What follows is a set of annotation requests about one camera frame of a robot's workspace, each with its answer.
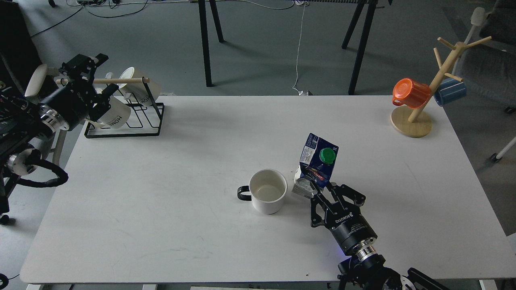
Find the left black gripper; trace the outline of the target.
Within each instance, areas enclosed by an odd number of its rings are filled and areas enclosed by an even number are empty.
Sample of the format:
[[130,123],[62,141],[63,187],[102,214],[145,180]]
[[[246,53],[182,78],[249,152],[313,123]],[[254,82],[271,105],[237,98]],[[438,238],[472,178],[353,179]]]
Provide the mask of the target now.
[[78,54],[63,62],[59,72],[66,78],[59,79],[59,84],[64,86],[39,104],[41,122],[51,131],[71,131],[87,117],[96,120],[94,115],[106,114],[111,108],[111,96],[119,86],[108,84],[101,89],[94,88],[93,83],[97,68],[108,59],[105,54],[95,57]]

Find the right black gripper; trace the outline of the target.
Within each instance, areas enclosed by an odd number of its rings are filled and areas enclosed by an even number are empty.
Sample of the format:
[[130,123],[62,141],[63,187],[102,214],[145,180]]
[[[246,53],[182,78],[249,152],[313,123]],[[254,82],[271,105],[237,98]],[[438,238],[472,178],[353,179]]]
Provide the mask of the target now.
[[[330,182],[326,189],[335,202],[330,203],[319,189],[312,191],[311,227],[327,228],[346,256],[355,255],[360,248],[373,244],[378,235],[361,213],[366,196],[345,184],[339,186]],[[324,218],[318,207],[324,212]]]

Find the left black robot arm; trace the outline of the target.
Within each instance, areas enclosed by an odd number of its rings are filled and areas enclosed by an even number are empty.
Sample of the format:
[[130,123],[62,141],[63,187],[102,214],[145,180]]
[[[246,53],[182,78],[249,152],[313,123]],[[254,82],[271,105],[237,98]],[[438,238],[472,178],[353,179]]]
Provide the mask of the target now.
[[67,83],[34,104],[17,97],[11,88],[1,91],[1,224],[10,221],[8,198],[16,185],[33,188],[57,187],[68,174],[46,160],[32,139],[50,140],[58,130],[70,131],[85,120],[98,120],[110,108],[110,97],[117,85],[101,93],[94,88],[94,74],[108,60],[105,54],[76,55],[64,62],[59,72]]

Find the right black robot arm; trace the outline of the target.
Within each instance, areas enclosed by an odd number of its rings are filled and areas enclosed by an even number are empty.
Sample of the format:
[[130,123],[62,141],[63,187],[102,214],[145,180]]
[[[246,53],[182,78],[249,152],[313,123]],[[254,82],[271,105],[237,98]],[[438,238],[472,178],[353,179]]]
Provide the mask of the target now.
[[333,235],[346,259],[338,264],[339,289],[347,283],[364,290],[444,290],[445,286],[415,268],[401,275],[385,266],[385,258],[374,248],[377,234],[366,221],[360,207],[365,195],[347,185],[328,183],[334,202],[330,202],[314,181],[310,182],[311,227],[324,226]]

